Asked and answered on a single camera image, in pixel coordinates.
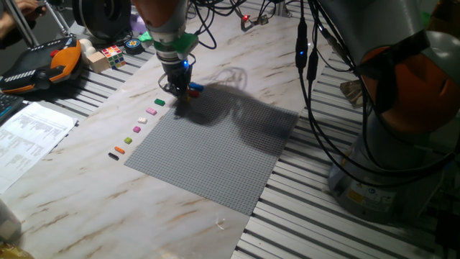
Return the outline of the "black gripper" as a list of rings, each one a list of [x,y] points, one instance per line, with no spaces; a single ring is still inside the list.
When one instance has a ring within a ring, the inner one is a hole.
[[[175,63],[163,63],[162,68],[164,73],[160,76],[160,85],[166,86],[166,82],[171,83],[172,94],[182,101],[188,101],[193,63],[189,63],[188,59],[177,60]]]

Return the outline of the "bare person hand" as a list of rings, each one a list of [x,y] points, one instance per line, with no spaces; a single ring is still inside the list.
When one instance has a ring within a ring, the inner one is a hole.
[[[46,6],[40,6],[37,0],[15,0],[26,19],[33,20],[46,14]]]

